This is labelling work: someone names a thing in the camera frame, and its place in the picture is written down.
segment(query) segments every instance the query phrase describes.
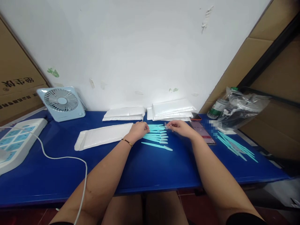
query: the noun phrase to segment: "wrist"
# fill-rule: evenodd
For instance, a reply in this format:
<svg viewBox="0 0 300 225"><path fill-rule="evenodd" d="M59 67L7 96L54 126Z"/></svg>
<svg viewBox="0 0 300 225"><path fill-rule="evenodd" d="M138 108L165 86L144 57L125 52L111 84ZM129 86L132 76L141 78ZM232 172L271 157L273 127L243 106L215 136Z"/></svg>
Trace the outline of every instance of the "wrist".
<svg viewBox="0 0 300 225"><path fill-rule="evenodd" d="M132 145L134 145L135 143L136 143L136 139L135 138L133 138L132 136L130 136L129 134L126 134L125 136L124 136L124 139L126 139L127 141L129 141Z"/></svg>
<svg viewBox="0 0 300 225"><path fill-rule="evenodd" d="M203 138L197 131L194 131L191 136L189 137L189 139L191 141L195 141L195 140L199 140L200 138Z"/></svg>

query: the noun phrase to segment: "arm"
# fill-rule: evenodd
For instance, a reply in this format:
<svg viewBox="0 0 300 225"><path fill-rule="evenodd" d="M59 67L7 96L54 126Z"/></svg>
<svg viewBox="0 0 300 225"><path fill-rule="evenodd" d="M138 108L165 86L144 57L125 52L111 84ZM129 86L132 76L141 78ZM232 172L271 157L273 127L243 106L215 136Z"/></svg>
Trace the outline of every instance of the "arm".
<svg viewBox="0 0 300 225"><path fill-rule="evenodd" d="M149 126L145 122L137 122L132 125L130 132L125 135L124 139L133 145L148 132ZM130 150L130 144L121 140L88 174L84 201L77 224L97 224L98 220L104 216L106 207L120 181ZM75 189L50 224L75 222L83 194L83 186L84 181Z"/></svg>
<svg viewBox="0 0 300 225"><path fill-rule="evenodd" d="M234 213L250 213L261 218L240 185L200 134L181 120L173 120L167 126L190 138L203 187L214 203L222 224Z"/></svg>

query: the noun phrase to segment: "gold bracelet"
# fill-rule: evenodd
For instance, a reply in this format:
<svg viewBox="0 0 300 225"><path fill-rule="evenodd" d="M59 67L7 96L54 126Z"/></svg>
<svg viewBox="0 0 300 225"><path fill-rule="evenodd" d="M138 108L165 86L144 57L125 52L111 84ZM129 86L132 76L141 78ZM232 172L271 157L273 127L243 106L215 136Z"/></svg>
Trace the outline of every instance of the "gold bracelet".
<svg viewBox="0 0 300 225"><path fill-rule="evenodd" d="M127 141L126 139L123 139L123 138L122 138L121 140L126 141L128 144L130 144L131 147L133 147L133 145L132 145L129 141Z"/></svg>

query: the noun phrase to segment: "white power strip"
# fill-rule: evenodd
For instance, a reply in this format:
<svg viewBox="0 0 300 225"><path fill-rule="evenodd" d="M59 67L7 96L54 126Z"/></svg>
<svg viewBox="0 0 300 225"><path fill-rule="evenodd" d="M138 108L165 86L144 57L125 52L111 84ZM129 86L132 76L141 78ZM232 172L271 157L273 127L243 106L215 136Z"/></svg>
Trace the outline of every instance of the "white power strip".
<svg viewBox="0 0 300 225"><path fill-rule="evenodd" d="M31 119L17 123L3 138L0 139L0 175L19 166L29 153L36 137L47 124L45 119Z"/></svg>

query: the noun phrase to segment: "power cord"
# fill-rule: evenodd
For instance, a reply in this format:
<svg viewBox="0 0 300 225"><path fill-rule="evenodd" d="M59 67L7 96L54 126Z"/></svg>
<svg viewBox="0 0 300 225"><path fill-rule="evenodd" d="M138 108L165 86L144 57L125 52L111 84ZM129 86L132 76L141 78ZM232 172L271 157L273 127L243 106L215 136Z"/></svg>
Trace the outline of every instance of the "power cord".
<svg viewBox="0 0 300 225"><path fill-rule="evenodd" d="M77 157L72 157L72 156L65 156L65 157L59 157L59 158L53 158L53 157L50 157L48 156L46 153L45 153L45 150L44 150L44 145L43 145L43 142L40 140L40 138L35 135L33 132L31 131L27 131L23 128L18 128L18 127L0 127L0 128L13 128L13 129L18 129L18 130L24 130L28 133L31 133L33 136L35 136L41 143L41 147L42 147L42 151L44 153L44 155L49 158L49 159L62 159L62 158L73 158L73 159L78 159L82 162L84 162L85 164L85 178L84 178L84 187L83 187L83 194L82 194L82 198L81 198L81 203L80 203L80 207L79 207L79 210L78 210L78 213L77 213L77 217L76 217L76 220L74 222L74 225L76 225L77 221L78 221L78 218L79 218L79 215L80 215L80 212L81 212L81 208L82 208L82 204L83 204L83 200L84 200L84 193L85 193L85 188L87 186L87 177L88 177L88 165L87 165L87 162L84 161L83 159L80 159L80 158L77 158Z"/></svg>

